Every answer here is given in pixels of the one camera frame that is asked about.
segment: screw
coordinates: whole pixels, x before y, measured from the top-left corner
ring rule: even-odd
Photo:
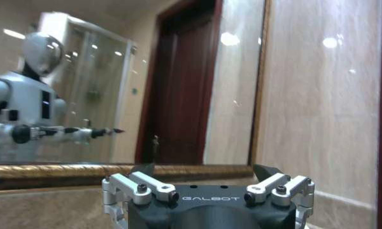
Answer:
[[[245,199],[247,205],[251,206],[255,204],[255,196],[251,193],[246,193],[243,195],[243,199]]]
[[[139,184],[138,185],[138,193],[144,193],[147,191],[147,185],[146,184]]]
[[[178,199],[179,199],[178,192],[170,192],[170,194],[168,194],[168,203],[170,204],[175,204],[178,202]]]
[[[278,194],[286,194],[286,186],[285,185],[279,185],[277,188],[275,188],[275,191]]]

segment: marble wall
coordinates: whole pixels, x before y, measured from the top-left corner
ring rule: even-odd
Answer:
[[[374,227],[381,27],[382,1],[273,0],[257,163],[313,178],[329,228]]]

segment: gold mirror frame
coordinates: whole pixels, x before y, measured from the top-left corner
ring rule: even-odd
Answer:
[[[0,165],[0,190],[100,185],[115,173],[130,174],[128,164]],[[156,165],[154,176],[163,181],[253,177],[250,166]]]

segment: ceiling light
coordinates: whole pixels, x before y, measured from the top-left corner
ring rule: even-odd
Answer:
[[[225,32],[221,35],[221,42],[226,45],[226,46],[231,46],[231,45],[237,45],[239,44],[241,40],[238,38],[237,35],[230,34],[229,32]]]
[[[15,31],[8,30],[8,29],[3,29],[3,32],[15,38],[25,39],[25,36],[23,34],[20,34],[19,32],[15,32]]]

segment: door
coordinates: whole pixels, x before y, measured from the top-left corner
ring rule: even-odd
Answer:
[[[213,15],[209,11],[174,18],[162,29],[143,162],[202,162],[213,84],[207,71]]]

